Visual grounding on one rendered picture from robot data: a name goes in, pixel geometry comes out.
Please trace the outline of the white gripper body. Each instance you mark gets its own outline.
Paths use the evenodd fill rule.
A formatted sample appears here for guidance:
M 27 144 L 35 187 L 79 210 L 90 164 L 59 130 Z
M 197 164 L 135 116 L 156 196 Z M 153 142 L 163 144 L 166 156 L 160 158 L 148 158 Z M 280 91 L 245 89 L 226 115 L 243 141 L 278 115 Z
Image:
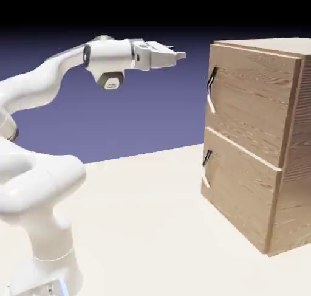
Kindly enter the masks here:
M 146 41 L 149 56 L 145 64 L 145 70 L 161 69 L 176 65 L 176 53 L 168 46 L 156 41 Z

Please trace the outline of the tall light wood door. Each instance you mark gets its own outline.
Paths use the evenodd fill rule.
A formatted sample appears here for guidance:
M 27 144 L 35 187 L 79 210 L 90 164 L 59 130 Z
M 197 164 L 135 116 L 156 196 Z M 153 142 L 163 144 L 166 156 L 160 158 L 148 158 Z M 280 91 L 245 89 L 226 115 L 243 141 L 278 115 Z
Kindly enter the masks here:
M 209 70 L 218 67 L 206 126 L 276 167 L 283 163 L 291 97 L 302 59 L 260 50 L 212 44 Z

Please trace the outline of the light wood cabinet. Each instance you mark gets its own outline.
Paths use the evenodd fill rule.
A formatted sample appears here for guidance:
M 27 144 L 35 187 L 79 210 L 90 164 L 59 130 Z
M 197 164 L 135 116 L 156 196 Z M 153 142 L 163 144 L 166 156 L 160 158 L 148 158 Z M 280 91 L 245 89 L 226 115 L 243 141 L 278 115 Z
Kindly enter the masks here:
M 212 44 L 301 57 L 287 114 L 281 180 L 275 196 L 268 252 L 274 256 L 311 244 L 311 39 L 219 40 Z

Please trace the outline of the short light wood door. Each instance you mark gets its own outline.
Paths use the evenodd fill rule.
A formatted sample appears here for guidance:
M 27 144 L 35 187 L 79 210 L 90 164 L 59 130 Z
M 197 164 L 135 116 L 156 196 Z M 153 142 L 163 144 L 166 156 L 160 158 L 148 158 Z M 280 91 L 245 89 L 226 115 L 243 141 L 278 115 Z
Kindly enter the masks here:
M 205 128 L 203 158 L 210 188 L 202 180 L 202 195 L 261 253 L 268 252 L 272 214 L 282 170 L 213 128 Z

